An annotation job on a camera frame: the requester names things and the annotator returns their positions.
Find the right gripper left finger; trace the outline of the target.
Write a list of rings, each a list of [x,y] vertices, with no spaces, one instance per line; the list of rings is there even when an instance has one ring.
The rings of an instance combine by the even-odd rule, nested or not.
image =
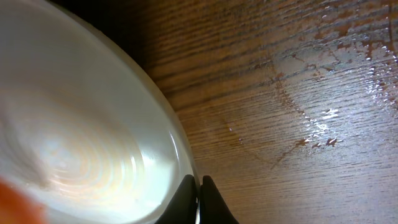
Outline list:
[[[195,224],[197,207],[195,178],[186,175],[155,224]]]

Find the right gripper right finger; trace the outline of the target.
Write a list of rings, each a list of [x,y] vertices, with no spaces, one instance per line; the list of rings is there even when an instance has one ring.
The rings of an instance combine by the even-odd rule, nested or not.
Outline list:
[[[201,224],[239,224],[209,175],[203,176],[200,189]]]

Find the white plate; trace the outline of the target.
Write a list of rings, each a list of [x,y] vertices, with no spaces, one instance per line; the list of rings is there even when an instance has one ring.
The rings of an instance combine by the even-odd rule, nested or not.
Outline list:
[[[48,1],[1,2],[1,176],[48,223],[156,223],[186,175],[184,130],[149,76]]]

